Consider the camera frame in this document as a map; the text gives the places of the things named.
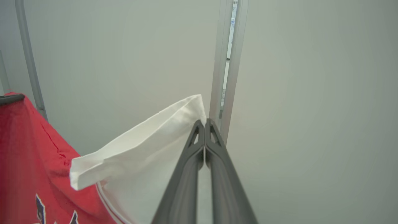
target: white panel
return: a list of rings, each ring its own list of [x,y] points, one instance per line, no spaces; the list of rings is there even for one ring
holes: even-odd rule
[[[397,12],[250,0],[227,148],[260,223],[398,220]]]
[[[219,5],[25,1],[49,122],[84,155],[189,95],[208,111]]]
[[[7,75],[10,91],[25,94],[36,106],[23,54],[14,0],[0,1],[0,50],[4,62],[2,75]]]

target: red fabric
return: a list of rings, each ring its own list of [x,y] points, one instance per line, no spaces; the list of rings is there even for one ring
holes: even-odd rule
[[[75,223],[114,224],[95,186],[71,188],[69,169],[78,156],[27,97],[0,106],[0,223],[40,222],[37,194],[46,224],[69,224],[74,212]]]

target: white cloth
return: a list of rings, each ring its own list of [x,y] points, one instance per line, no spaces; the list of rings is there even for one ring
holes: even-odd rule
[[[201,95],[169,106],[98,151],[73,159],[72,188],[97,184],[105,206],[122,222],[150,223],[199,119],[205,125]]]

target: printed graphic on shirt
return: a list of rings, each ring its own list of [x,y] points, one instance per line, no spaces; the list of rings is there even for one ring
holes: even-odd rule
[[[46,224],[46,206],[43,205],[41,199],[36,194],[36,207],[37,207],[37,218],[41,224]]]
[[[72,219],[70,220],[69,224],[79,224],[79,222],[77,221],[77,212],[76,211],[73,212],[73,216],[72,216]]]

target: red shirt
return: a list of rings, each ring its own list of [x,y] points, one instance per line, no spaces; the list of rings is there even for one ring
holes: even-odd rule
[[[0,223],[114,224],[95,186],[71,188],[78,156],[27,97],[0,106]]]

